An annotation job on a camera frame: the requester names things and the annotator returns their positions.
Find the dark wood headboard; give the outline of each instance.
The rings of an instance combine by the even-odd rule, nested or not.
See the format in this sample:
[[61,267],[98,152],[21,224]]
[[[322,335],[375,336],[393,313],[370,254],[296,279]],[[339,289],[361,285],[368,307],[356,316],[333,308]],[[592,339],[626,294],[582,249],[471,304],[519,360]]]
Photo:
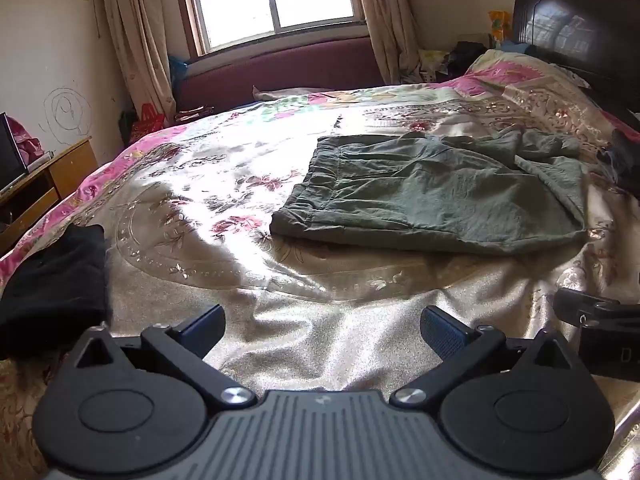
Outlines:
[[513,37],[640,112],[640,0],[516,0]]

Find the wooden cabinet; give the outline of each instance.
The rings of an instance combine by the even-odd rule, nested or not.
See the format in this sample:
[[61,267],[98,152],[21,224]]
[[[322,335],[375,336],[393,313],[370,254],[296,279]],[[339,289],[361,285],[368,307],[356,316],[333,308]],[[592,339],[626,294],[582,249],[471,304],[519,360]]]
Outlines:
[[49,172],[53,179],[60,198],[66,198],[72,194],[82,181],[98,168],[94,151],[89,142],[83,142],[50,167]]
[[0,233],[0,254],[97,168],[89,139],[81,140],[0,194],[0,215],[12,219]]

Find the television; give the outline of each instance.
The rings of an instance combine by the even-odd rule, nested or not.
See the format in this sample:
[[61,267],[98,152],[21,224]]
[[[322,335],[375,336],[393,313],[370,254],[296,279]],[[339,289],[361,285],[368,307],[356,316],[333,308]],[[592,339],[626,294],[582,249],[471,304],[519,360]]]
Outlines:
[[7,116],[0,114],[0,190],[5,190],[27,173]]

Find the curtain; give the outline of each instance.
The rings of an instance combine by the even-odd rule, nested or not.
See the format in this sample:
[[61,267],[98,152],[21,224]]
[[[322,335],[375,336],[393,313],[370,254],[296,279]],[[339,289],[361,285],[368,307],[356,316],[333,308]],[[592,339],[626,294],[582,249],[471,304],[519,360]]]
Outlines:
[[111,37],[138,116],[152,103],[175,115],[161,0],[104,0]]
[[386,84],[421,83],[409,0],[362,0],[373,51]]

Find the satin bedsheet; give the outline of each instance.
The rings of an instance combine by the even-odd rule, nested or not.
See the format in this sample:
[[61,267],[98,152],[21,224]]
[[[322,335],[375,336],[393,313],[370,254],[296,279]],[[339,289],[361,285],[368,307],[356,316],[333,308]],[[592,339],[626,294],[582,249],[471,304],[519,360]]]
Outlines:
[[[512,124],[569,133],[581,145],[586,244],[518,257],[366,250],[272,236],[268,225],[306,173],[319,137],[485,136]],[[100,223],[110,243],[113,335],[173,324],[220,303],[226,335],[206,362],[258,393],[398,386],[438,365],[420,339],[436,304],[468,324],[532,337],[558,286],[638,301],[640,210],[589,166],[611,124],[555,68],[489,51],[443,85],[329,92],[255,105],[145,137],[89,177],[0,262],[2,284],[66,225]],[[0,364],[2,478],[45,468],[31,415],[60,363]],[[640,478],[635,383],[596,378],[618,426],[602,473]]]

